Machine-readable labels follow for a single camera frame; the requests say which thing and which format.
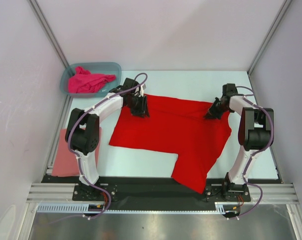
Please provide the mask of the red t-shirt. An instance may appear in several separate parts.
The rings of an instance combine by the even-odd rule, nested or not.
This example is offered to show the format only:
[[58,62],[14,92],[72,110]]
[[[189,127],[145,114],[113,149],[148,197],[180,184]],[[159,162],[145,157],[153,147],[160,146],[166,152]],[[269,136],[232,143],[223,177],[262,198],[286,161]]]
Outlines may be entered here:
[[177,154],[171,177],[202,194],[210,169],[231,135],[229,114],[206,119],[209,102],[147,96],[149,117],[123,107],[109,144],[114,147]]

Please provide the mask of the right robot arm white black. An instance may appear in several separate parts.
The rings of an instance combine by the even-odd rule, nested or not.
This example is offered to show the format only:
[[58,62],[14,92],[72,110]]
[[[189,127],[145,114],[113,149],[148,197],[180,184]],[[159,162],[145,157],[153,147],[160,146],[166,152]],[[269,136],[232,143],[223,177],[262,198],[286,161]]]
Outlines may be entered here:
[[222,197],[228,201],[239,195],[236,185],[248,183],[249,172],[262,152],[274,141],[274,110],[262,108],[238,93],[234,83],[223,85],[222,96],[215,98],[204,118],[221,119],[226,112],[237,113],[241,119],[238,130],[240,150],[231,170],[227,173],[228,184],[222,186]]

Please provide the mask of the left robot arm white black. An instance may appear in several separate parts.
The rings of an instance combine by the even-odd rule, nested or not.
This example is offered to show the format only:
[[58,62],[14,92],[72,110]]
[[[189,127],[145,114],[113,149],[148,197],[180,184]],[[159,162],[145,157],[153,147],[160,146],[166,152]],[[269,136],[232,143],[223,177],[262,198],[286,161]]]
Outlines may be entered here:
[[71,111],[65,141],[71,153],[75,155],[79,180],[85,184],[84,194],[91,200],[101,195],[101,187],[97,185],[99,174],[95,161],[95,150],[100,139],[100,124],[115,111],[128,107],[133,116],[150,117],[147,105],[145,80],[141,83],[136,78],[126,78],[124,84],[109,91],[98,103],[86,108],[74,108]]

